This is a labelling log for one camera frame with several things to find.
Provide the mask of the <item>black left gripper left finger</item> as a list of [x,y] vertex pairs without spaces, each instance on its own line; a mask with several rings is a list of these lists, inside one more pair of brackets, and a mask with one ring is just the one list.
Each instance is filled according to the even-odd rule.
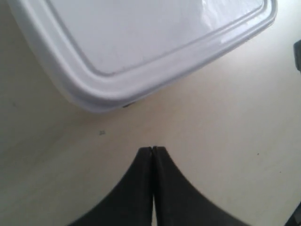
[[71,226],[150,226],[152,224],[152,148],[140,148],[118,184]]

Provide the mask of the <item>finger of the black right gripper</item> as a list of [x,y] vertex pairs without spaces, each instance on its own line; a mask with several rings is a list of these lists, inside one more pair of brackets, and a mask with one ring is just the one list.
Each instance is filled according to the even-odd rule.
[[295,65],[298,71],[301,71],[301,40],[293,45]]

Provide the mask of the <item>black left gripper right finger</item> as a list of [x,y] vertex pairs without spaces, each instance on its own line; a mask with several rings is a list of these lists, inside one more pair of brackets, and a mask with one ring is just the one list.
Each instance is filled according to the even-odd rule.
[[153,194],[159,226],[244,226],[203,196],[181,173],[165,147],[152,150]]

